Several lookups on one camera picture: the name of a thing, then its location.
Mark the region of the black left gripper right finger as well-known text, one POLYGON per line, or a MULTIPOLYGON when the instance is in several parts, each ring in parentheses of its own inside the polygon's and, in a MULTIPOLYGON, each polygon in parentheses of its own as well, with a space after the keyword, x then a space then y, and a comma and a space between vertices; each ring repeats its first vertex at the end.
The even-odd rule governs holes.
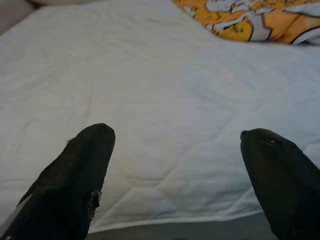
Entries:
POLYGON ((254 193, 279 240, 320 238, 320 169, 293 141, 243 130, 240 151, 254 193))

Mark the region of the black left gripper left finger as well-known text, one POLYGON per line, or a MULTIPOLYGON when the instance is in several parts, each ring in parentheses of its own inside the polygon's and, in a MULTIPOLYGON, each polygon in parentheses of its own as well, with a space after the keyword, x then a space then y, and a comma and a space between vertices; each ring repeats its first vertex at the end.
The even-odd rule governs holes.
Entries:
POLYGON ((84 240, 115 146, 105 123, 84 128, 32 183, 0 227, 2 240, 84 240))

